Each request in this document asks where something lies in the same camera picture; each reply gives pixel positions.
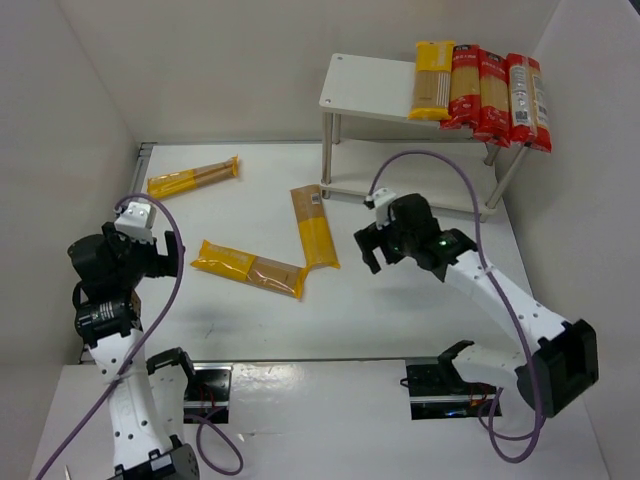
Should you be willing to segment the yellow pasta bag with barcode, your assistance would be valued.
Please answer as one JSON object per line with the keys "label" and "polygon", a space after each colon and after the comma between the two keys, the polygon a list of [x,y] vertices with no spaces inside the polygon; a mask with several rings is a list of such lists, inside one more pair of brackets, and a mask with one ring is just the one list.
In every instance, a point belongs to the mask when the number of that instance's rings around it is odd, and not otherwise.
{"label": "yellow pasta bag with barcode", "polygon": [[291,190],[290,194],[306,267],[339,268],[320,187],[307,185]]}

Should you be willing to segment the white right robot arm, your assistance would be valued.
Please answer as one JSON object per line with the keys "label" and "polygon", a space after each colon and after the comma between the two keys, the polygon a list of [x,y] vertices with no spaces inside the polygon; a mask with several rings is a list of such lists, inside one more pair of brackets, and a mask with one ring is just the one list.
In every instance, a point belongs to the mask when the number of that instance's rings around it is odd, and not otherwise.
{"label": "white right robot arm", "polygon": [[551,418],[598,379],[596,334],[535,300],[488,258],[479,223],[442,223],[420,194],[331,212],[322,189],[279,203],[192,207],[184,278],[151,348],[197,360],[438,356],[452,383],[518,394]]}

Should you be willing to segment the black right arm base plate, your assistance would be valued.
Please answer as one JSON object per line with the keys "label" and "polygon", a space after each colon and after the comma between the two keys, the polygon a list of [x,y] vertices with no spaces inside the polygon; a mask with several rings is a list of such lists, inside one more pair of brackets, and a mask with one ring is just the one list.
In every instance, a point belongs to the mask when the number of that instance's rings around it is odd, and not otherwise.
{"label": "black right arm base plate", "polygon": [[497,392],[482,383],[448,385],[432,357],[408,360],[405,369],[399,384],[409,395],[413,421],[486,417]]}

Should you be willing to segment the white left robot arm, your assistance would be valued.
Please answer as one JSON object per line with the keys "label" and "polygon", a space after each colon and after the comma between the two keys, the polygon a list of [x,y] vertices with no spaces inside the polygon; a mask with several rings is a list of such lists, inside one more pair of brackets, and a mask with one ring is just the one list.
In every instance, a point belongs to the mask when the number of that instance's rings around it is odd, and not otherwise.
{"label": "white left robot arm", "polygon": [[184,248],[179,234],[165,234],[166,254],[150,229],[134,236],[105,223],[67,250],[80,280],[72,293],[74,327],[98,366],[107,390],[117,479],[195,479],[195,455],[161,420],[152,393],[153,373],[144,359],[151,330],[141,324],[136,288],[144,278],[182,281]]}

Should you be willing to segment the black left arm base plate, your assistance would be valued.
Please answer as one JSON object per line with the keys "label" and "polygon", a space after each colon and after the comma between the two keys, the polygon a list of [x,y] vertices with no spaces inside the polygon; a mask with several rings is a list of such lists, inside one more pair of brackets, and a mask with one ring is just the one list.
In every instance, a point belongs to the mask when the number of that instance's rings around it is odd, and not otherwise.
{"label": "black left arm base plate", "polygon": [[214,424],[227,424],[231,396],[232,366],[196,363],[194,377],[184,394],[184,413],[208,417]]}

